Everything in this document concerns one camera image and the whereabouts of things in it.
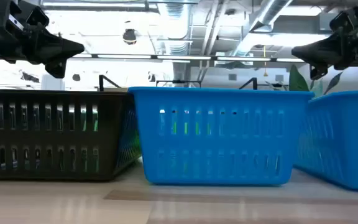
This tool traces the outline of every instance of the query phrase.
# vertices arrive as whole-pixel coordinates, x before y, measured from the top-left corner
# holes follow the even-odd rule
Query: wall
[[[191,68],[192,80],[197,79],[198,72],[198,67]],[[275,75],[284,75],[284,84],[288,84],[289,72],[286,68],[267,68],[267,77],[264,76],[264,73],[264,68],[258,70],[253,68],[235,68],[233,70],[227,70],[225,68],[209,68],[204,77],[202,86],[204,88],[239,88],[254,77],[258,79],[258,84],[265,85],[265,81],[276,83]],[[237,81],[229,81],[229,74],[237,74]],[[252,89],[252,84],[247,85],[246,88]]]
[[[47,74],[43,65],[31,65],[28,62],[18,61],[10,64],[0,60],[0,85],[31,85],[40,86],[39,83],[22,80],[20,70],[39,78],[42,82],[43,75]],[[169,62],[118,62],[113,60],[80,60],[67,61],[66,75],[63,79],[66,89],[87,90],[99,86],[99,75],[106,75],[120,86],[155,86],[149,82],[149,72],[156,75],[157,80],[172,80],[172,63]],[[74,74],[79,74],[81,80],[72,79]]]

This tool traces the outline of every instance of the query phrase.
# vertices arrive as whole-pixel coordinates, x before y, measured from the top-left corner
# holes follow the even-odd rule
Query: security camera
[[[122,39],[127,45],[136,44],[135,30],[134,29],[126,29],[125,33],[122,35]]]
[[[149,72],[149,82],[155,82],[155,75]]]

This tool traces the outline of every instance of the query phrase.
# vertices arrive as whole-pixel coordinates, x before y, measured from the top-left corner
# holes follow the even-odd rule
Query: ceiling light
[[[75,57],[75,58],[91,58],[92,55],[91,54],[78,54],[78,55],[74,55],[73,57]]]
[[[124,4],[124,3],[114,3],[114,2],[104,2],[104,3],[96,3],[96,2],[43,2],[43,6],[67,6],[67,7],[144,7],[144,4]],[[157,6],[150,5],[149,8],[156,9]]]
[[[99,58],[118,58],[118,59],[150,59],[150,55],[98,55]]]
[[[189,60],[162,60],[162,62],[170,62],[170,63],[190,63]]]
[[[327,38],[323,34],[275,34],[272,36],[271,45],[295,47],[312,44]]]
[[[280,11],[282,16],[317,16],[324,6],[287,6]]]
[[[269,62],[270,58],[255,57],[218,57],[218,60],[224,61],[240,61],[240,62]]]
[[[276,62],[305,62],[302,59],[298,58],[278,58]]]
[[[211,57],[206,56],[159,55],[157,58],[167,60],[211,60]]]

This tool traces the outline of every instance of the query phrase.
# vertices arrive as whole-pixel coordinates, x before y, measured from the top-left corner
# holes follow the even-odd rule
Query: black plastic basket
[[[0,90],[0,179],[111,180],[140,155],[128,93]]]

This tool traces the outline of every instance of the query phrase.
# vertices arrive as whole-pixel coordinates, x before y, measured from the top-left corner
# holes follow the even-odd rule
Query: basket
[[[295,165],[358,190],[358,91],[310,101]]]
[[[0,90],[0,179],[111,180],[140,155],[130,94]]]
[[[288,181],[309,92],[135,87],[145,176],[155,184]]]

